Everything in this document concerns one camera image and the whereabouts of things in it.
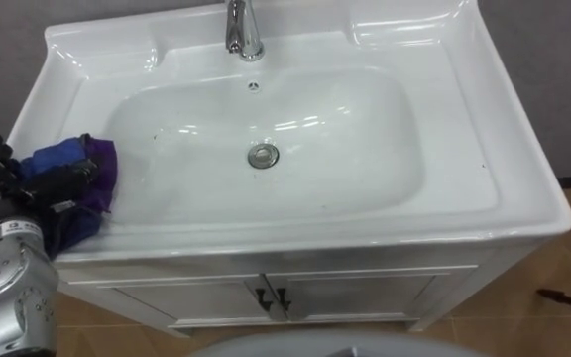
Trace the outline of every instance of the purple cloth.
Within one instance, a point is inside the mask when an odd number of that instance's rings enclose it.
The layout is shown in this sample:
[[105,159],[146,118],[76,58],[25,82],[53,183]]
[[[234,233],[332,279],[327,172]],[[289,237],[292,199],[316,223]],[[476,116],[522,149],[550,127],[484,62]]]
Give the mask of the purple cloth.
[[20,163],[21,175],[24,179],[28,179],[51,168],[85,159],[90,159],[98,166],[99,174],[89,185],[83,198],[76,202],[76,206],[61,216],[64,224],[57,252],[98,233],[102,223],[101,213],[109,212],[118,176],[118,159],[114,143],[109,140],[94,139],[85,134],[36,150],[31,157]]
[[109,212],[112,192],[118,176],[118,158],[114,142],[88,137],[85,155],[98,165],[98,178],[90,185],[89,193],[79,202],[98,212]]

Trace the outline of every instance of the gray wall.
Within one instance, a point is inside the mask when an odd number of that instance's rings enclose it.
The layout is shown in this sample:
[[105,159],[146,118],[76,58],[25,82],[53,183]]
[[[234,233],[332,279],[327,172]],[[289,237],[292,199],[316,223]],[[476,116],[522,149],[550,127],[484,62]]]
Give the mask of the gray wall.
[[[481,1],[552,167],[559,177],[571,177],[571,0]],[[41,69],[46,26],[215,2],[0,0],[0,132],[10,131]]]

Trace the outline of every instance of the white toilet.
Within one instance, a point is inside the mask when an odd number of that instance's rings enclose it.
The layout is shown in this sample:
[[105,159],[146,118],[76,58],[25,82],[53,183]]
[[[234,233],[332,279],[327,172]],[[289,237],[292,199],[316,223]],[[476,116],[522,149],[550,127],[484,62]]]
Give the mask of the white toilet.
[[350,330],[258,334],[217,343],[191,357],[481,357],[443,342]]

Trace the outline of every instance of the white sink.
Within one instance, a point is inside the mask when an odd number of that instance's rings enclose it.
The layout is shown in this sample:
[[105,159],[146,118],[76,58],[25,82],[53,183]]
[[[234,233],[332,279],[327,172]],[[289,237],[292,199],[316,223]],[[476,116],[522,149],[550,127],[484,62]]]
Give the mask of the white sink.
[[[116,142],[101,234],[64,260],[554,235],[571,211],[476,0],[256,0],[50,27],[9,143]],[[248,151],[280,151],[268,169]]]

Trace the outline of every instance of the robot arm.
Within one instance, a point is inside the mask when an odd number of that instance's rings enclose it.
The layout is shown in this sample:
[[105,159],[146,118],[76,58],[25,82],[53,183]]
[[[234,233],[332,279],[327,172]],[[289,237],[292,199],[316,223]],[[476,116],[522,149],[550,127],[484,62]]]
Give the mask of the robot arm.
[[51,258],[63,207],[98,167],[85,160],[23,180],[11,155],[0,136],[0,356],[55,356],[58,273]]
[[1,222],[0,356],[56,354],[57,285],[39,225],[25,217]]

